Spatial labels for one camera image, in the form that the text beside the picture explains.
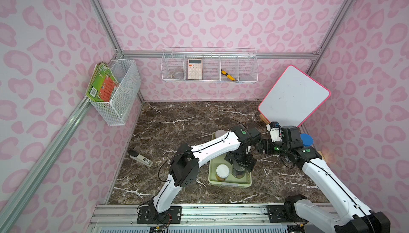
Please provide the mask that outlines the green plastic basket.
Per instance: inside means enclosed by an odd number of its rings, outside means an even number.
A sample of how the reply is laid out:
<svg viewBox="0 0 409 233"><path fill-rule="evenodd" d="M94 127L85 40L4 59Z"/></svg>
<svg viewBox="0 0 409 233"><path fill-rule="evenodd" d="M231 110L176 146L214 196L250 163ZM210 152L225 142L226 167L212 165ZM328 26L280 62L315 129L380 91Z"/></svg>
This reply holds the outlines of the green plastic basket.
<svg viewBox="0 0 409 233"><path fill-rule="evenodd" d="M251 172L239 166L236 162L230 164L225 160L227 150L217 144L216 153L212 155L209 164L208 181L214 186L229 186L248 188L252 185Z"/></svg>

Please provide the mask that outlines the clear jar blue lid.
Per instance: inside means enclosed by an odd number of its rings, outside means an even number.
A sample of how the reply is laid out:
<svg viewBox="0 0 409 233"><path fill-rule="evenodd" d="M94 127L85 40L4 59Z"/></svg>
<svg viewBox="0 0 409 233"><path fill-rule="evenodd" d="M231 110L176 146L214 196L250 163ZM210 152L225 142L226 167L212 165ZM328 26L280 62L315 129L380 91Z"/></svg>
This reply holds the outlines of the clear jar blue lid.
<svg viewBox="0 0 409 233"><path fill-rule="evenodd" d="M314 144L314 140L312 136L302 133L300 134L300 137L301 137L304 147L310 147Z"/></svg>

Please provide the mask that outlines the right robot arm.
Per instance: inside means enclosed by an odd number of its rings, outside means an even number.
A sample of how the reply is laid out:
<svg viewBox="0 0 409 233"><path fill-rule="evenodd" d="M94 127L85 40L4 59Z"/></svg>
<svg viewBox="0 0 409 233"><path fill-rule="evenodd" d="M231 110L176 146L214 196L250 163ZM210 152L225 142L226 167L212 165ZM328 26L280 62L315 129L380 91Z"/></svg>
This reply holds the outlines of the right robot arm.
<svg viewBox="0 0 409 233"><path fill-rule="evenodd" d="M298 127L271 122L266 128L270 138L261 141L258 151L290 161L316 184L336 211L333 215L299 194L285 199L286 217L304 219L324 233L390 232L388 217L383 212L374 212L354 195L315 148L304 146Z"/></svg>

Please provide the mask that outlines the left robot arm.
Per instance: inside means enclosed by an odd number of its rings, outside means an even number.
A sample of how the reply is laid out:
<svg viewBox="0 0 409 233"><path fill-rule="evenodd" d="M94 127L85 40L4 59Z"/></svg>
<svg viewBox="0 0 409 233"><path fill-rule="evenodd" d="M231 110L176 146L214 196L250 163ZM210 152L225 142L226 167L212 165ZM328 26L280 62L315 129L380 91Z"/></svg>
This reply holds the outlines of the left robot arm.
<svg viewBox="0 0 409 233"><path fill-rule="evenodd" d="M256 159L248 151L261 141L261 133L256 128L249 130L241 126L232 127L228 132L209 142L189 146L183 144L170 161L169 174L159 193L149 201L149 210L153 218L168 211L174 198L182 188L197 179L199 169L210 160L225 155L229 164L237 164L251 172Z"/></svg>

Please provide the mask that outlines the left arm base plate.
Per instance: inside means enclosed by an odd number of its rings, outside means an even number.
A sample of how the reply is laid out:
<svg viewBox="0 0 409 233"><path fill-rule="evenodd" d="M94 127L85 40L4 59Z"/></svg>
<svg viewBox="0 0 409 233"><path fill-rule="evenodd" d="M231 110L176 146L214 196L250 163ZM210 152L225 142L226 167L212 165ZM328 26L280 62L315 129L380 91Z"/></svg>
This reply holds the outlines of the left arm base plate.
<svg viewBox="0 0 409 233"><path fill-rule="evenodd" d="M156 214L148 206L138 209L137 224L180 224L182 216L181 206L171 206L167 211Z"/></svg>

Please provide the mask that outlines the dark can silver top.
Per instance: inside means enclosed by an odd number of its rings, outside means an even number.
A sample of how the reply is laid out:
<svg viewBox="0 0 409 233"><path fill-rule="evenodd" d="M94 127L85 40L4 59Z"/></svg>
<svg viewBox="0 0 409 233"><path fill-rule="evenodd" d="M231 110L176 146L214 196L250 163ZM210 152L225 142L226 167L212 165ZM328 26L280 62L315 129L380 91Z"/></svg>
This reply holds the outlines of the dark can silver top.
<svg viewBox="0 0 409 233"><path fill-rule="evenodd" d="M232 175L237 179L243 178L246 175L246 172L247 172L247 169L241 166L232 167Z"/></svg>

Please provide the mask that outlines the short orange can white lid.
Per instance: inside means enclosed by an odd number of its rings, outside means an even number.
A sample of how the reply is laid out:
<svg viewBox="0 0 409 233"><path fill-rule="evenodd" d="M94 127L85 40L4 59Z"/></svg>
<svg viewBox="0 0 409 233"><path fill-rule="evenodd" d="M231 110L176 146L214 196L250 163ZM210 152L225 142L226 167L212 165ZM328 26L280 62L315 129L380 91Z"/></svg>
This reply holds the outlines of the short orange can white lid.
<svg viewBox="0 0 409 233"><path fill-rule="evenodd" d="M219 182L224 182L229 175L230 175L230 168L227 165L221 164L217 166L216 178Z"/></svg>

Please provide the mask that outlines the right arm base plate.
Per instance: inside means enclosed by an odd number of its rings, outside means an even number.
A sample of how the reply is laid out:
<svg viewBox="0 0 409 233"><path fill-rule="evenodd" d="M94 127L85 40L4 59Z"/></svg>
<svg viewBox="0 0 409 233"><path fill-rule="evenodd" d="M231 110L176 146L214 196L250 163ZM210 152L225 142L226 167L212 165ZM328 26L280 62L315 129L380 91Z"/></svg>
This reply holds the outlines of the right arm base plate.
<svg viewBox="0 0 409 233"><path fill-rule="evenodd" d="M268 205L263 213L268 216L270 223L301 222L298 217L287 213L284 205Z"/></svg>

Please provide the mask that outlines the grey stapler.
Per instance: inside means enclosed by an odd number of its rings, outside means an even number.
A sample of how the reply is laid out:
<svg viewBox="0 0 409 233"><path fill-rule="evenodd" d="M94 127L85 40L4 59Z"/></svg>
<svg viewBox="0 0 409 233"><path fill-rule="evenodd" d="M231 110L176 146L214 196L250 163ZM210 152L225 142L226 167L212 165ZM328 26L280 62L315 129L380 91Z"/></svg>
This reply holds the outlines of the grey stapler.
<svg viewBox="0 0 409 233"><path fill-rule="evenodd" d="M146 158L145 156L139 154L137 151L128 150L128 155L130 156L131 159L137 161L138 163L143 164L148 168L151 168L152 161Z"/></svg>

